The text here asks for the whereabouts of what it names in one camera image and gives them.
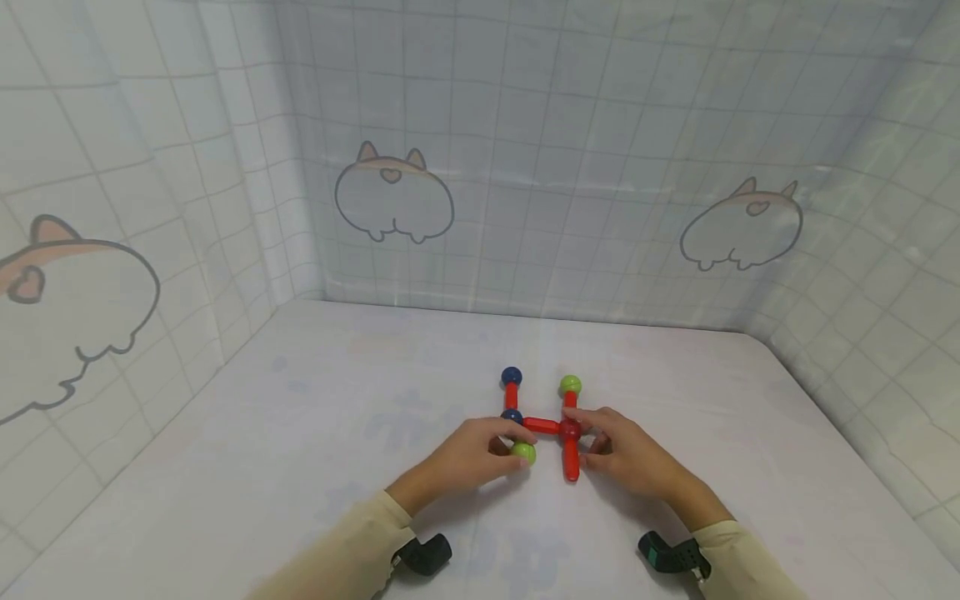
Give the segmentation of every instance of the blue ball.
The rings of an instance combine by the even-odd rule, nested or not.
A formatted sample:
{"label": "blue ball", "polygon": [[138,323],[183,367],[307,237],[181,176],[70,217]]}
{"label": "blue ball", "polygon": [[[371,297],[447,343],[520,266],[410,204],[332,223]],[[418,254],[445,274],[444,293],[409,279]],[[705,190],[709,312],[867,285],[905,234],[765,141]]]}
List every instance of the blue ball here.
{"label": "blue ball", "polygon": [[523,381],[523,373],[517,367],[507,367],[500,374],[500,381],[503,382],[503,385],[508,383],[520,385],[520,382]]}
{"label": "blue ball", "polygon": [[508,408],[507,410],[500,413],[502,419],[509,419],[516,423],[517,425],[523,424],[523,415],[520,414],[520,411],[513,408]]}

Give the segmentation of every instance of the finger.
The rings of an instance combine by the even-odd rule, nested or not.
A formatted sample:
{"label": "finger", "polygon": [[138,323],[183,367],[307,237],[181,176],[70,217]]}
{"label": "finger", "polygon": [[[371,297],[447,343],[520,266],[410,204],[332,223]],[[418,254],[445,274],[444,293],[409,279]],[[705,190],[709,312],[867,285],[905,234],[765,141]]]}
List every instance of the finger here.
{"label": "finger", "polygon": [[564,408],[564,416],[576,419],[587,427],[596,427],[608,435],[614,433],[619,427],[617,420],[619,415],[610,415],[600,411],[588,411],[582,408]]}
{"label": "finger", "polygon": [[486,480],[493,481],[497,477],[516,473],[528,467],[530,467],[530,463],[522,456],[491,456],[486,464]]}
{"label": "finger", "polygon": [[483,427],[484,432],[491,438],[493,436],[503,436],[511,440],[521,440],[528,444],[536,444],[537,436],[523,425],[509,419],[500,417],[486,417],[477,419],[477,422]]}
{"label": "finger", "polygon": [[489,450],[490,454],[495,454],[496,456],[508,456],[510,454],[510,448],[498,437],[491,438]]}
{"label": "finger", "polygon": [[610,470],[613,457],[609,454],[581,454],[580,464],[584,468],[599,471],[601,473]]}
{"label": "finger", "polygon": [[597,434],[597,437],[593,439],[593,444],[590,445],[588,452],[590,454],[605,454],[605,450],[609,449],[610,441],[610,436],[600,432]]}
{"label": "finger", "polygon": [[600,413],[601,415],[607,415],[608,417],[612,417],[614,419],[626,419],[618,411],[613,410],[613,408],[609,406],[601,406],[600,408],[597,409],[597,412]]}

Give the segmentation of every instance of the heart shape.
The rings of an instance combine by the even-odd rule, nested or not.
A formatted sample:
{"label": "heart shape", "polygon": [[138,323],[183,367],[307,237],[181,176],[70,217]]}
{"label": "heart shape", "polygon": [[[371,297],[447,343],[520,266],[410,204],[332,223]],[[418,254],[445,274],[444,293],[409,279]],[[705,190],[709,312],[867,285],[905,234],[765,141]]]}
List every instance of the heart shape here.
{"label": "heart shape", "polygon": [[770,207],[769,200],[759,200],[754,203],[747,204],[747,214],[751,217],[755,217],[759,214],[763,214],[763,211]]}
{"label": "heart shape", "polygon": [[380,177],[390,185],[393,185],[400,181],[403,173],[401,173],[399,169],[380,169]]}
{"label": "heart shape", "polygon": [[7,287],[7,295],[20,304],[36,304],[43,296],[46,283],[46,275],[38,267],[28,265]]}

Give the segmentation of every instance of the beige sleeve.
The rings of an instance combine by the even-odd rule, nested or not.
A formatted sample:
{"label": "beige sleeve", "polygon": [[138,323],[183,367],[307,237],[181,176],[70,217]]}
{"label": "beige sleeve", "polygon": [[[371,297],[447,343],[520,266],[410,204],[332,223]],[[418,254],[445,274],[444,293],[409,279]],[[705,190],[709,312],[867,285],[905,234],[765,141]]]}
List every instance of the beige sleeve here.
{"label": "beige sleeve", "polygon": [[693,532],[713,567],[700,584],[707,600],[805,600],[777,559],[736,521],[720,521]]}
{"label": "beige sleeve", "polygon": [[378,492],[248,600],[370,600],[390,579],[394,553],[415,537],[409,524],[410,516],[386,492]]}

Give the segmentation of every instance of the red ball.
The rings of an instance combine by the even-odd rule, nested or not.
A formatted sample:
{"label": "red ball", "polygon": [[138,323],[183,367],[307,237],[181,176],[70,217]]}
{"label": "red ball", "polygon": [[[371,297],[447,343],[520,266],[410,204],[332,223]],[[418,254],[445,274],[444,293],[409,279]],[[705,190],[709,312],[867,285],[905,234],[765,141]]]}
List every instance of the red ball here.
{"label": "red ball", "polygon": [[564,419],[560,421],[560,439],[573,440],[576,442],[583,435],[583,429],[580,423],[573,419]]}

